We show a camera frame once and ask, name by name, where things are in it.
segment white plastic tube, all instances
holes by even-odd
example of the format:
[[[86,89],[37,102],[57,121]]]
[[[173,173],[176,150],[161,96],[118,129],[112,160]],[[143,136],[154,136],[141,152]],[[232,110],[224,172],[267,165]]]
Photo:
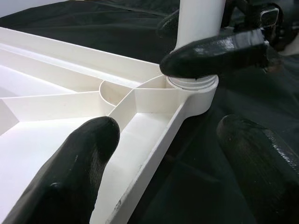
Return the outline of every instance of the white plastic tube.
[[[181,0],[175,49],[219,33],[225,0]]]

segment black fabric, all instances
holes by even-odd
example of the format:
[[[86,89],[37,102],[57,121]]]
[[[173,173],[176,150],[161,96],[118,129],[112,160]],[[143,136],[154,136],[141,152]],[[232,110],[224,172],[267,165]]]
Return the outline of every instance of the black fabric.
[[[174,47],[176,40],[156,37],[155,28],[178,1],[103,2],[43,6],[2,18],[0,26],[156,63]],[[299,153],[299,56],[284,63],[272,75],[248,68],[220,76],[211,109],[182,124],[130,224],[255,223],[216,127],[225,115],[240,115],[272,129]]]

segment dark cloth background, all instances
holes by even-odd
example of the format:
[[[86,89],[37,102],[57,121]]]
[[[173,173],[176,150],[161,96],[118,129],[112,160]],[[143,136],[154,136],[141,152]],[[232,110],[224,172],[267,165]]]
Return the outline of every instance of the dark cloth background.
[[[0,18],[0,26],[159,63],[175,45],[155,29],[179,0],[67,1]],[[208,112],[182,124],[130,224],[254,224],[216,138],[218,122],[241,115],[280,135],[299,154],[299,55],[264,74],[220,76]]]

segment white cylindrical post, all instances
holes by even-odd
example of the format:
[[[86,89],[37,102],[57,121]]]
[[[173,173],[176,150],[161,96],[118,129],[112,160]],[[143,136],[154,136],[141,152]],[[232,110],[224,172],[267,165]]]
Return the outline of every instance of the white cylindrical post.
[[[219,33],[225,0],[181,0],[175,49]]]

